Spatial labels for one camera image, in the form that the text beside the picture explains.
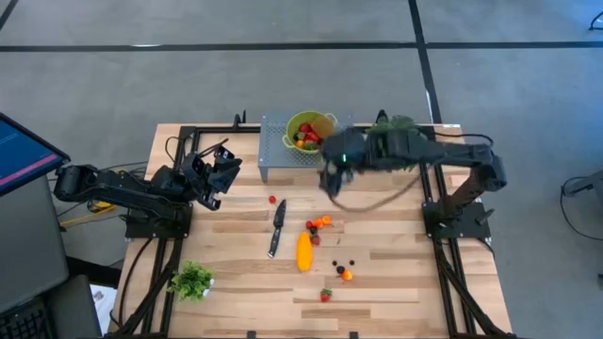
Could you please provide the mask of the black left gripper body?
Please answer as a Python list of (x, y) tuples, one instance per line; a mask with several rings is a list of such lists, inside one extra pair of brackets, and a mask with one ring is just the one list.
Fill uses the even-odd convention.
[(182, 164), (182, 172), (190, 186), (191, 197), (209, 210), (218, 210), (220, 201), (216, 199), (217, 188), (210, 182), (212, 167), (197, 153), (189, 153)]

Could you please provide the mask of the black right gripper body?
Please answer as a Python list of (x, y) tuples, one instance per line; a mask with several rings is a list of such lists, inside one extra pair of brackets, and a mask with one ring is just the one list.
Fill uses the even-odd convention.
[(319, 187), (328, 196), (337, 196), (341, 186), (353, 180), (353, 173), (365, 168), (366, 142), (362, 131), (345, 129), (327, 137), (319, 154)]

